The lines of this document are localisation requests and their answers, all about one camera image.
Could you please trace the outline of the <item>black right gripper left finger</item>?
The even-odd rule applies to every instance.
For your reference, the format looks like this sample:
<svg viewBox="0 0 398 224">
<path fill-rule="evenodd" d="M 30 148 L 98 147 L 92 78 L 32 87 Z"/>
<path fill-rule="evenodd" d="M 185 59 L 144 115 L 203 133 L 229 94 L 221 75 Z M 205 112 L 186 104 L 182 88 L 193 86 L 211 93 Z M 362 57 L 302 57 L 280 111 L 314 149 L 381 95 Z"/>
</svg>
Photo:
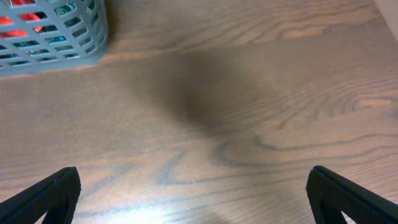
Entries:
<svg viewBox="0 0 398 224">
<path fill-rule="evenodd" d="M 65 167 L 1 202 L 1 223 L 71 224 L 81 192 L 76 167 Z"/>
</svg>

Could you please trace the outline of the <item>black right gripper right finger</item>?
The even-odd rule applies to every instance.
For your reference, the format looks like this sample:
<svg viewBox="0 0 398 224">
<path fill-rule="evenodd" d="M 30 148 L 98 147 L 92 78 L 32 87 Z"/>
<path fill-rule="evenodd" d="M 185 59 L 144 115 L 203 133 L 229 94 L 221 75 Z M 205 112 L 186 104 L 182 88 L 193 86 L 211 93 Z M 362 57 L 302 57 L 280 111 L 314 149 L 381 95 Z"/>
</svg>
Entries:
<svg viewBox="0 0 398 224">
<path fill-rule="evenodd" d="M 355 223 L 397 224 L 397 204 L 326 167 L 313 167 L 306 191 L 316 224 L 346 224 L 345 215 Z"/>
</svg>

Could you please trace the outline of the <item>red spaghetti pack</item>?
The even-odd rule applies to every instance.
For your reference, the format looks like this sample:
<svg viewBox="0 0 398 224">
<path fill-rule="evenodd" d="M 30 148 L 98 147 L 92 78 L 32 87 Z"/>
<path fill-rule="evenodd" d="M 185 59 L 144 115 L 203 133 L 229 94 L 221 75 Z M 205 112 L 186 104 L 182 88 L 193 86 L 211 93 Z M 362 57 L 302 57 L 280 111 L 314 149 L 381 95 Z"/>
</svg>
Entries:
<svg viewBox="0 0 398 224">
<path fill-rule="evenodd" d="M 36 0 L 1 0 L 1 38 L 27 37 L 29 29 L 41 33 L 44 27 L 32 23 L 46 18 Z"/>
</svg>

